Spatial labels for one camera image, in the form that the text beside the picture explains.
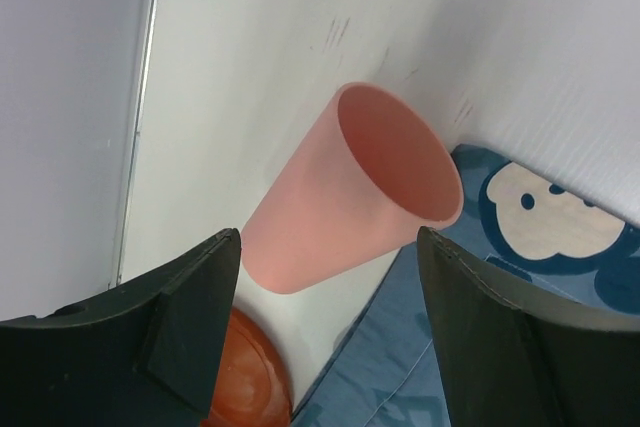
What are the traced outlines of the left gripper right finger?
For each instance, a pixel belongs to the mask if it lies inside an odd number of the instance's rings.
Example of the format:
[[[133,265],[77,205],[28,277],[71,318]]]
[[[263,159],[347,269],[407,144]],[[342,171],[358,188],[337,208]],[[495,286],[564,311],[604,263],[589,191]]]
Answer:
[[[417,257],[452,425],[638,425],[638,318],[537,287],[427,227]]]

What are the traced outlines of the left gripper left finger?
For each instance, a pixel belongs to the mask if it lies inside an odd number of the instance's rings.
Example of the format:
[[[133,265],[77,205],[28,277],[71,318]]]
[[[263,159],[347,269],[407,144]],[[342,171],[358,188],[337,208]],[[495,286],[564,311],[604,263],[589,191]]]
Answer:
[[[209,415],[239,273],[224,229],[174,260],[1,325],[5,426],[196,426]]]

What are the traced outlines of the red plastic plate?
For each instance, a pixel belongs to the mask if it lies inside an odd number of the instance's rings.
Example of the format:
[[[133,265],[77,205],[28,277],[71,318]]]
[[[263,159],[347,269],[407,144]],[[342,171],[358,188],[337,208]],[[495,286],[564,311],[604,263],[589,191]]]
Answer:
[[[292,412],[286,364],[259,325],[234,307],[209,415],[200,424],[287,427]]]

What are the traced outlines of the blue letter-print cloth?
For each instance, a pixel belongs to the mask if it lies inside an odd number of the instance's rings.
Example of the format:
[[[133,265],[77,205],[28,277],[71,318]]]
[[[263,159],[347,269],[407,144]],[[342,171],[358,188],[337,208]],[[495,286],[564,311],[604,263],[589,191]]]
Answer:
[[[488,149],[453,152],[464,188],[444,234],[538,287],[599,308],[639,311],[639,229]],[[419,279],[417,248],[394,259],[296,408],[297,426],[446,426],[449,416]]]

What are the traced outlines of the pink plastic cup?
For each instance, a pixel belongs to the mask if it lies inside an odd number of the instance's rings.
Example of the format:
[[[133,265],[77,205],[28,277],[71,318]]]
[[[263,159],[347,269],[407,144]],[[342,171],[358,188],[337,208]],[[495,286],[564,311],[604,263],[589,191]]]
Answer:
[[[463,188],[440,138],[406,103],[367,83],[341,87],[245,224],[242,262],[290,294],[451,226]]]

